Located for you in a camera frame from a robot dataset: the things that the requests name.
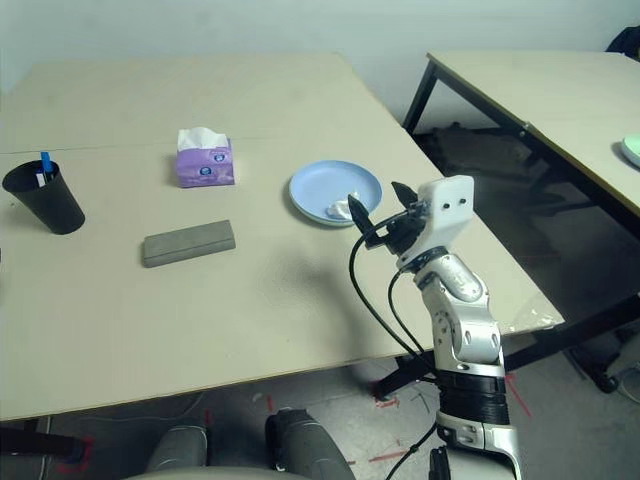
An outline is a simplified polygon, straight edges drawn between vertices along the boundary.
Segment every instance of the purple tissue box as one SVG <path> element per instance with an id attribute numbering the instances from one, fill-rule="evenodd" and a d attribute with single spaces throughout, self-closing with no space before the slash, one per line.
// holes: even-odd
<path id="1" fill-rule="evenodd" d="M 228 147 L 189 148 L 178 152 L 176 174 L 183 188 L 233 185 L 231 140 Z"/>

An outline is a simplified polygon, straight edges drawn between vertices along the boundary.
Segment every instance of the robotic arm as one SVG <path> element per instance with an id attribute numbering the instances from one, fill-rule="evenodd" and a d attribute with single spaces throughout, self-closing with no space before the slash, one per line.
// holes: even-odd
<path id="1" fill-rule="evenodd" d="M 509 424 L 500 332 L 489 312 L 489 292 L 449 245 L 473 216 L 473 178 L 455 176 L 420 187 L 393 183 L 404 215 L 380 237 L 366 208 L 349 208 L 367 248 L 386 245 L 397 267 L 411 272 L 431 315 L 438 435 L 430 480 L 521 480 L 515 427 Z"/>

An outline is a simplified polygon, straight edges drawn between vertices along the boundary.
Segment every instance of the black cable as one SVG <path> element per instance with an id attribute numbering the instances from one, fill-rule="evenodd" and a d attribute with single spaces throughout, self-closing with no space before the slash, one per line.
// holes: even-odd
<path id="1" fill-rule="evenodd" d="M 393 216 L 387 218 L 386 220 L 383 220 L 380 223 L 374 225 L 373 227 L 371 227 L 369 230 L 367 230 L 366 232 L 364 232 L 362 234 L 362 236 L 356 241 L 355 245 L 351 249 L 351 255 L 349 256 L 349 277 L 351 278 L 351 283 L 353 284 L 353 288 L 355 289 L 356 293 L 360 297 L 360 300 L 362 300 L 362 303 L 364 303 L 365 307 L 367 307 L 367 309 L 369 310 L 371 315 L 373 315 L 373 317 L 378 321 L 378 323 L 382 326 L 382 328 L 384 328 L 385 331 L 389 335 L 391 335 L 391 337 L 393 337 L 393 339 L 396 342 L 398 342 L 398 344 L 402 348 L 404 348 L 409 355 L 411 355 L 413 358 L 417 358 L 417 359 L 422 360 L 429 367 L 429 369 L 431 371 L 434 371 L 434 367 L 433 367 L 433 365 L 431 365 L 431 362 L 429 362 L 423 356 L 418 355 L 416 352 L 414 352 L 413 349 L 409 345 L 407 345 L 405 343 L 405 341 L 402 340 L 398 336 L 398 334 L 396 334 L 396 332 L 393 331 L 393 329 L 387 324 L 387 322 L 384 321 L 384 319 L 376 311 L 376 309 L 373 307 L 373 305 L 371 305 L 371 303 L 369 303 L 369 300 L 367 300 L 367 297 L 365 297 L 364 293 L 360 289 L 360 285 L 358 284 L 358 280 L 356 279 L 356 273 L 355 273 L 356 255 L 358 253 L 358 250 L 362 246 L 362 244 L 365 242 L 365 239 L 369 235 L 371 235 L 372 233 L 375 233 L 376 231 L 378 231 L 381 228 L 389 225 L 390 223 L 395 222 L 399 218 L 404 217 L 406 214 L 407 214 L 407 212 L 405 211 L 405 212 L 401 212 L 401 213 L 398 213 L 396 215 L 393 215 Z"/>
<path id="2" fill-rule="evenodd" d="M 424 434 L 424 436 L 418 440 L 416 443 L 414 443 L 413 445 L 411 445 L 411 447 L 409 447 L 409 451 L 407 453 L 405 453 L 402 458 L 400 460 L 398 460 L 398 463 L 396 463 L 393 468 L 391 469 L 391 471 L 389 472 L 389 475 L 387 475 L 387 477 L 385 478 L 385 480 L 391 480 L 391 477 L 393 477 L 393 475 L 398 471 L 398 469 L 402 466 L 402 464 L 407 460 L 407 458 L 409 458 L 411 455 L 413 455 L 414 453 L 416 453 L 418 450 L 420 450 L 420 447 L 422 446 L 422 444 L 424 442 L 427 441 L 427 439 L 433 435 L 433 432 L 436 431 L 436 422 L 433 422 L 433 425 L 431 425 L 431 428 L 427 431 L 427 433 Z"/>
<path id="3" fill-rule="evenodd" d="M 393 303 L 393 287 L 395 286 L 396 282 L 400 278 L 400 275 L 402 274 L 403 274 L 403 271 L 398 270 L 396 274 L 393 276 L 393 278 L 391 279 L 391 281 L 389 282 L 389 288 L 387 289 L 387 300 L 389 301 L 389 308 L 391 309 L 391 313 L 393 313 L 393 316 L 396 318 L 398 325 L 400 325 L 402 330 L 404 330 L 404 333 L 406 333 L 407 336 L 414 343 L 414 345 L 418 347 L 418 350 L 420 350 L 420 353 L 425 353 L 424 348 L 422 348 L 422 345 L 420 345 L 420 342 L 418 342 L 416 337 L 413 336 L 411 331 L 407 328 L 407 326 L 404 324 L 404 322 L 400 318 L 400 315 L 398 315 L 398 312 L 396 311 L 396 306 Z"/>

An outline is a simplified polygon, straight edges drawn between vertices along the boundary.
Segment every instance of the white wall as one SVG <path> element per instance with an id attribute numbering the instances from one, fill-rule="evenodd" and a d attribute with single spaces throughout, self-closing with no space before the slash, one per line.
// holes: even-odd
<path id="1" fill-rule="evenodd" d="M 34 62 L 337 51 L 401 119 L 432 49 L 603 50 L 640 0 L 0 0 L 2 88 Z M 429 125 L 485 120 L 436 87 Z"/>

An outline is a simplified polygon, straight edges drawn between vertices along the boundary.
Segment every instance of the tissue box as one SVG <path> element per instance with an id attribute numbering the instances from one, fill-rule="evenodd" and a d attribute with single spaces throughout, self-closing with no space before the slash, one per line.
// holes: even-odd
<path id="1" fill-rule="evenodd" d="M 176 175 L 183 188 L 233 185 L 231 140 L 203 127 L 180 130 Z"/>

